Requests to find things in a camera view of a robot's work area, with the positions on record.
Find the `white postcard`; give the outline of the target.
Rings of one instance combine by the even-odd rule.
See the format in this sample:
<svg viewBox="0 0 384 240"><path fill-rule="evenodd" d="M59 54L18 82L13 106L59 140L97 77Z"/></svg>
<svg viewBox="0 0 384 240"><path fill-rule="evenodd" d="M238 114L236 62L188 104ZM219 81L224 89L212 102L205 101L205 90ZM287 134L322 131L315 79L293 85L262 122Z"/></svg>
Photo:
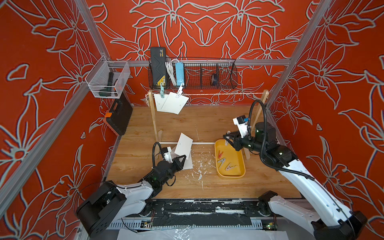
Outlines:
<svg viewBox="0 0 384 240"><path fill-rule="evenodd" d="M193 139L181 133L175 148L175 154L177 156L185 155L188 158L191 153L192 144L193 144Z"/></svg>
<svg viewBox="0 0 384 240"><path fill-rule="evenodd" d="M190 170L193 168L193 161L192 161L192 154L190 153L189 156L186 158L183 170Z"/></svg>
<svg viewBox="0 0 384 240"><path fill-rule="evenodd" d="M168 96L169 96L168 94L164 94L164 97L162 98L160 94L154 94L156 109L158 112L164 112L165 111L165 110L163 110L163 105L166 102Z"/></svg>
<svg viewBox="0 0 384 240"><path fill-rule="evenodd" d="M165 102L163 103L161 110L166 113L172 113L178 115L183 107L188 102L189 98L183 95L178 96L175 93L169 93L165 95Z"/></svg>

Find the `teal clothespin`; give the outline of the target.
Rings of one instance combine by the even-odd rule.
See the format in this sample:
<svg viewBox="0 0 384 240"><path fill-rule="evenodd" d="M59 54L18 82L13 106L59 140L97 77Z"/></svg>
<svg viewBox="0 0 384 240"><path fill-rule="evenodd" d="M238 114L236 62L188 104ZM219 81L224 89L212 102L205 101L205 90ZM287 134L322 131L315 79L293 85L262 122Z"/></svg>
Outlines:
<svg viewBox="0 0 384 240"><path fill-rule="evenodd" d="M162 99L165 98L165 88L164 88L164 83L161 83L160 85L160 96Z"/></svg>

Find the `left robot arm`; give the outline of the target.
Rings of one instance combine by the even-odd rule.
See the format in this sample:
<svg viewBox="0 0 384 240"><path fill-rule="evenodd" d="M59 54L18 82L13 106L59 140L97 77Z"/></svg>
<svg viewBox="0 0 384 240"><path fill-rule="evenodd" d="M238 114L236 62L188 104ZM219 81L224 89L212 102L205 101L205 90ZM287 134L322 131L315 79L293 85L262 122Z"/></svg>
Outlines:
<svg viewBox="0 0 384 240"><path fill-rule="evenodd" d="M89 237L100 235L118 219L129 215L147 214L152 198L163 189L171 187L168 181L176 179L176 173L184 169L190 156L165 152L159 142L152 149L152 169L139 182L131 185L117 185L113 181L104 181L76 209L75 215L81 221Z"/></svg>

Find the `pink clothespin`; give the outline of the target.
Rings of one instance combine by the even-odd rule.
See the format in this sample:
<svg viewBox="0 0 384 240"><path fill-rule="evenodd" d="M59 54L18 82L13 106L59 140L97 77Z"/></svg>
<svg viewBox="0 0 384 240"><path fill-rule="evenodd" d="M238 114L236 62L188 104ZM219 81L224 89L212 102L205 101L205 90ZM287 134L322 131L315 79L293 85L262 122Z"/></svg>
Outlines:
<svg viewBox="0 0 384 240"><path fill-rule="evenodd" d="M227 167L225 168L225 171L230 171L230 170L234 169L235 167L237 167L237 165L228 164Z"/></svg>
<svg viewBox="0 0 384 240"><path fill-rule="evenodd" d="M227 146L227 145L228 145L228 143L229 143L229 141L228 141L228 138L227 138L227 137L226 137L225 139L226 139L226 143L225 143L225 146Z"/></svg>

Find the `white clothespin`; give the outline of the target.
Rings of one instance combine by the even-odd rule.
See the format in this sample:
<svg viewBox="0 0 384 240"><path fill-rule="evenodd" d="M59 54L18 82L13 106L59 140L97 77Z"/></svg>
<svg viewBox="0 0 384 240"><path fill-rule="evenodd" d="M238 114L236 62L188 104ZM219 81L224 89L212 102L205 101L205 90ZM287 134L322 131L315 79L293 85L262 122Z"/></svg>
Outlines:
<svg viewBox="0 0 384 240"><path fill-rule="evenodd" d="M226 158L222 158L217 161L217 168L220 169L223 163L226 161Z"/></svg>
<svg viewBox="0 0 384 240"><path fill-rule="evenodd" d="M179 86L179 89L178 89L178 91L177 91L176 98L179 98L180 96L182 96L184 86L185 86L185 84L184 84L184 83L181 83L181 85Z"/></svg>

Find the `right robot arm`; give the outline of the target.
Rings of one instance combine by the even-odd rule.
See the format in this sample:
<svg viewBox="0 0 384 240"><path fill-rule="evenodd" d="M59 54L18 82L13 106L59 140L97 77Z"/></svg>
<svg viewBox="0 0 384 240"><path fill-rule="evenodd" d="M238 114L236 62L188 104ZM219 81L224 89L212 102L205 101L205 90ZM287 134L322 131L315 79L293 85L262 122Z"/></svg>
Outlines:
<svg viewBox="0 0 384 240"><path fill-rule="evenodd" d="M361 235L367 217L360 211L352 211L333 196L307 170L298 156L288 147L277 142L276 129L267 121L265 104L255 100L251 109L259 105L263 121L251 126L249 116L234 119L238 131L223 136L236 151L247 149L258 153L261 162L289 180L314 208L313 211L296 205L273 191L259 196L257 211L264 217L282 216L308 231L317 240L356 240Z"/></svg>

